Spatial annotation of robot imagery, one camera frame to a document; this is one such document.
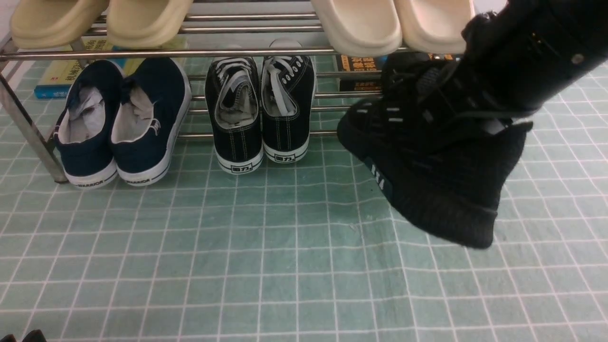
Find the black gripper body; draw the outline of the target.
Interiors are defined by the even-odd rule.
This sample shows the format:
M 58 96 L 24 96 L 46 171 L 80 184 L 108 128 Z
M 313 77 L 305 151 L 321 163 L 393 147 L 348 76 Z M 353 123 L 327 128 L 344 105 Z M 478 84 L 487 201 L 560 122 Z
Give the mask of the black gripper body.
M 531 123 L 516 123 L 539 109 L 518 81 L 531 59 L 537 12 L 485 12 L 462 31 L 459 62 L 438 69 L 418 101 L 421 143 L 524 143 Z

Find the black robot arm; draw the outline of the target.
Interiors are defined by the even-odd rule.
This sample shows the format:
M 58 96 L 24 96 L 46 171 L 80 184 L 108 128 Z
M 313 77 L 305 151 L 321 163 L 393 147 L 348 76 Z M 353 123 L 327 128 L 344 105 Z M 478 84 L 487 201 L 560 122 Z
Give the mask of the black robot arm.
M 462 58 L 417 106 L 432 135 L 479 121 L 528 118 L 607 60 L 605 0 L 509 0 L 462 30 Z

